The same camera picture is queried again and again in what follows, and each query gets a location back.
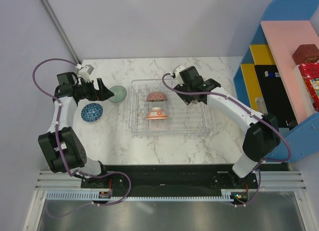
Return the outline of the pale green glazed bowl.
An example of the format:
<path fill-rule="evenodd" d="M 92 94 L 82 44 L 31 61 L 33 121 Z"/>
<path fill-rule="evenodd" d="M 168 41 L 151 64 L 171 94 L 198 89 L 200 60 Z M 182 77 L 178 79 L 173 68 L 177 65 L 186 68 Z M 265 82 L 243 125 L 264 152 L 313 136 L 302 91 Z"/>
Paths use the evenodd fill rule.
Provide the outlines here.
<path fill-rule="evenodd" d="M 108 100 L 113 103 L 120 103 L 127 96 L 127 90 L 123 86 L 113 86 L 109 89 L 114 95 Z"/>

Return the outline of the red floral pattern bowl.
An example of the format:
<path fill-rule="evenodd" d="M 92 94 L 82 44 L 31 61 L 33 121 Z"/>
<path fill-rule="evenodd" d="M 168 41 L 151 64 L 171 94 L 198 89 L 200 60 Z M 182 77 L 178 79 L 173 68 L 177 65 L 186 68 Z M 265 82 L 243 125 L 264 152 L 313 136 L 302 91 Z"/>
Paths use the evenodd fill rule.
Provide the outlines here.
<path fill-rule="evenodd" d="M 164 92 L 151 92 L 147 95 L 147 102 L 165 102 L 167 95 Z"/>

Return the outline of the orange white floral bowl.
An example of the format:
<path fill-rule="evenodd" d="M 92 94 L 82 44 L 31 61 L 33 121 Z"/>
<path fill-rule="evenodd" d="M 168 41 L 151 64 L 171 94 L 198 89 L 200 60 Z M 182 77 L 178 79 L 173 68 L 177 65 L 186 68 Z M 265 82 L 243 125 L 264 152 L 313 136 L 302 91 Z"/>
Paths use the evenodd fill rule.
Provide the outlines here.
<path fill-rule="evenodd" d="M 162 107 L 152 107 L 146 116 L 146 120 L 168 119 L 168 115 Z"/>

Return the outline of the brown lattice pattern bowl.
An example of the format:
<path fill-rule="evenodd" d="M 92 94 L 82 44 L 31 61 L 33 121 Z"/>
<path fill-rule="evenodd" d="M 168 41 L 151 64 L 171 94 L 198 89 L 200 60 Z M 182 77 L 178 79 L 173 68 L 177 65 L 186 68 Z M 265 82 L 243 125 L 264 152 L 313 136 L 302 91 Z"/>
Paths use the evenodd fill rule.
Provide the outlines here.
<path fill-rule="evenodd" d="M 191 104 L 194 104 L 194 105 L 196 105 L 198 103 L 199 103 L 199 101 L 197 101 L 197 100 L 191 101 Z"/>

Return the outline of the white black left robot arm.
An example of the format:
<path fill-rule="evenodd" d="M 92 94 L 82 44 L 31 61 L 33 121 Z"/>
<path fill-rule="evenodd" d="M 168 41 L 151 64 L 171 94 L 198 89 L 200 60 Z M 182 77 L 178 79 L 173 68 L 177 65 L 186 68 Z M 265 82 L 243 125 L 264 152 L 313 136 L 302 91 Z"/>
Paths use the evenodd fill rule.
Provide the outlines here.
<path fill-rule="evenodd" d="M 109 175 L 103 172 L 102 163 L 87 157 L 84 146 L 73 130 L 74 115 L 81 100 L 106 101 L 114 96 L 97 78 L 86 82 L 73 72 L 57 75 L 58 86 L 52 99 L 55 111 L 50 128 L 38 137 L 38 143 L 53 173 L 67 173 L 69 176 L 81 174 L 92 177 L 92 182 L 99 188 L 109 184 Z"/>

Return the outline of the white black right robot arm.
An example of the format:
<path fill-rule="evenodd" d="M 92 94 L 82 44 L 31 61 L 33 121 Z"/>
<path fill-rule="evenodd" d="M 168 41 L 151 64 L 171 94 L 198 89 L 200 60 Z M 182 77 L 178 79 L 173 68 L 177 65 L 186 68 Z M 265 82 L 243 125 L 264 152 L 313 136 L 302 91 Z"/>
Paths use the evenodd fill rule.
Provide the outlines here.
<path fill-rule="evenodd" d="M 277 118 L 257 112 L 231 96 L 214 79 L 204 80 L 194 66 L 177 66 L 172 77 L 176 79 L 177 95 L 187 104 L 202 102 L 214 107 L 233 120 L 244 132 L 244 154 L 233 165 L 228 182 L 234 188 L 246 183 L 246 176 L 281 142 Z"/>

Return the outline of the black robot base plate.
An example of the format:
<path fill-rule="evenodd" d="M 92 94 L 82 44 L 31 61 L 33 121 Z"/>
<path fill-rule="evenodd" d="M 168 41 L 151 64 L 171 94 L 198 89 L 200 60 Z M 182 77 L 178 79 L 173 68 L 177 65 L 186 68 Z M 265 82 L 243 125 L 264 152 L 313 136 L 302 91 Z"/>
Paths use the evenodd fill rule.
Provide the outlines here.
<path fill-rule="evenodd" d="M 81 188 L 106 189 L 123 196 L 137 195 L 219 195 L 223 189 L 256 189 L 254 173 L 239 178 L 232 164 L 198 165 L 105 165 L 109 176 L 85 178 Z"/>

